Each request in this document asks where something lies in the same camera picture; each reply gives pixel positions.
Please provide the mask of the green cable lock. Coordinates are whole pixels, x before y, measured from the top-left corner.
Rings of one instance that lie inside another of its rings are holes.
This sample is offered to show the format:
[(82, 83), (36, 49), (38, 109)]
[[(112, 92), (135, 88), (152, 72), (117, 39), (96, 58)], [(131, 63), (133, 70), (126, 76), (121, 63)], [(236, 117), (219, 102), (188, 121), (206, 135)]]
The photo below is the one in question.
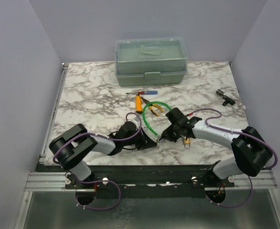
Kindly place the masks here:
[(151, 135), (153, 136), (153, 139), (159, 143), (160, 139), (161, 139), (161, 134), (158, 133), (158, 131), (155, 130), (155, 127), (156, 127), (156, 124), (153, 124), (154, 121), (159, 121), (159, 118), (153, 118), (153, 117), (148, 117), (146, 115), (146, 111), (147, 109), (150, 107), (150, 106), (153, 106), (153, 105), (161, 105), (162, 108), (165, 108), (167, 111), (171, 111), (172, 108), (164, 103), (164, 102), (161, 102), (161, 101), (152, 101), (152, 102), (149, 102), (148, 104), (146, 104), (144, 107), (143, 107), (143, 111), (142, 111), (142, 120), (146, 126), (146, 129), (151, 133)]

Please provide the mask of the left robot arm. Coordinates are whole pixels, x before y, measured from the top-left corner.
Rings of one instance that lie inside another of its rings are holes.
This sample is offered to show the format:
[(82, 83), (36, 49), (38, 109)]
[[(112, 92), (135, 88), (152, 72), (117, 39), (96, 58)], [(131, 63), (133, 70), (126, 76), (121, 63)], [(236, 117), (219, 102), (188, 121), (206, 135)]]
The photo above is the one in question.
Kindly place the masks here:
[(144, 150), (156, 147), (157, 143), (135, 121), (126, 121), (108, 137), (90, 134), (83, 124), (77, 124), (52, 140), (49, 149), (54, 160), (76, 177), (80, 187), (89, 188), (93, 182), (93, 172), (83, 159), (91, 151), (114, 156), (129, 146)]

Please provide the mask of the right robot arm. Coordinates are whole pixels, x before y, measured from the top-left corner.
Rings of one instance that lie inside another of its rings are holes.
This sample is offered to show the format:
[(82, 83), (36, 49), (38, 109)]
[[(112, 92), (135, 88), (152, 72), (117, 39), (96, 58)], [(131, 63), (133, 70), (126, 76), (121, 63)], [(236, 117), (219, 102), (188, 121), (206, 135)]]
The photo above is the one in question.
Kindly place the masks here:
[(266, 169), (271, 158), (277, 158), (274, 150), (262, 139), (258, 131), (248, 126), (232, 129), (209, 124), (208, 119), (183, 114), (174, 108), (166, 114), (171, 125), (162, 132), (160, 140), (176, 142), (179, 138), (203, 139), (224, 146), (233, 152), (233, 157), (215, 162), (207, 171), (207, 183), (217, 187), (224, 179), (245, 174), (255, 177)]

